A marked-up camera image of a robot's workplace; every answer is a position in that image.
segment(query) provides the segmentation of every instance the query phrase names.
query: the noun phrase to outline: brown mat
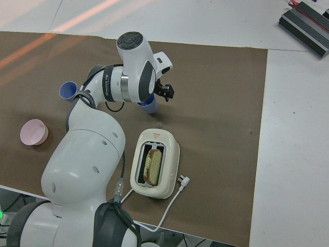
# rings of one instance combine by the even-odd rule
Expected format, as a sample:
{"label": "brown mat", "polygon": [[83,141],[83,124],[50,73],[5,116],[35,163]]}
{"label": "brown mat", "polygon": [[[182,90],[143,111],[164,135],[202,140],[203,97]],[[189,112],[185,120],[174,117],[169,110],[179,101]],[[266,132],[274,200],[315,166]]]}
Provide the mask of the brown mat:
{"label": "brown mat", "polygon": [[[115,41],[99,37],[0,32],[0,40],[0,184],[43,196],[41,175],[66,133],[70,108],[59,98],[60,85],[69,80],[81,85],[94,65],[121,60]],[[112,114],[126,135],[125,193],[137,138],[161,121],[181,148],[178,175],[191,178],[163,227],[248,246],[267,50],[158,42],[151,47],[174,65],[161,82],[173,85],[175,97],[168,103],[158,97],[153,116],[134,103]],[[99,109],[108,112],[103,103]],[[33,118],[44,121],[49,137],[27,147],[20,129]],[[110,180],[108,199],[120,169]],[[133,219],[156,225],[170,198],[133,193],[124,208]]]}

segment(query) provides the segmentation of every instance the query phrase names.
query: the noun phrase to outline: table surface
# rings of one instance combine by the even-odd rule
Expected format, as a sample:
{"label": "table surface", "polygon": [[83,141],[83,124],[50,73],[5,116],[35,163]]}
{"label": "table surface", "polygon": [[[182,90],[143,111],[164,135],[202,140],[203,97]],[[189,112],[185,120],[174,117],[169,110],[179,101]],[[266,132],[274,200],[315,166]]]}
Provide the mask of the table surface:
{"label": "table surface", "polygon": [[[278,26],[287,2],[0,0],[0,30],[111,39],[137,30],[151,41],[269,49],[250,246],[325,246],[328,57]],[[320,13],[329,6],[305,2]]]}

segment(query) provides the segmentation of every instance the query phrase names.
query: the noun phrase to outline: pink bowl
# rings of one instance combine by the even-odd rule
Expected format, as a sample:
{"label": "pink bowl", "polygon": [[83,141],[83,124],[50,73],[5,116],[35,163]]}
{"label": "pink bowl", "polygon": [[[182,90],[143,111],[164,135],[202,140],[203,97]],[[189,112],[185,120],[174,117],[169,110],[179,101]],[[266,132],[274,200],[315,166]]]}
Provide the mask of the pink bowl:
{"label": "pink bowl", "polygon": [[32,119],[23,125],[20,137],[25,145],[40,145],[48,137],[48,128],[41,120]]}

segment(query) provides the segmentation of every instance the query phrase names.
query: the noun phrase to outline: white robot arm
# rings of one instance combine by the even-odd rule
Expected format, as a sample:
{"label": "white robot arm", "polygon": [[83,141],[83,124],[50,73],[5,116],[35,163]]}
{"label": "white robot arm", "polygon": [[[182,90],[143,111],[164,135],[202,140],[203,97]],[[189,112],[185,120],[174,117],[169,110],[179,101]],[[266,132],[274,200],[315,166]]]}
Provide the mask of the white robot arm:
{"label": "white robot arm", "polygon": [[163,52],[153,54],[138,32],[123,34],[117,48],[123,65],[98,67],[76,95],[68,132],[42,175],[49,201],[28,204],[17,213],[8,229],[8,247],[140,245],[136,226],[120,203],[106,202],[125,136],[113,117],[96,108],[105,101],[143,102],[153,92],[172,98],[171,86],[159,81],[172,64]]}

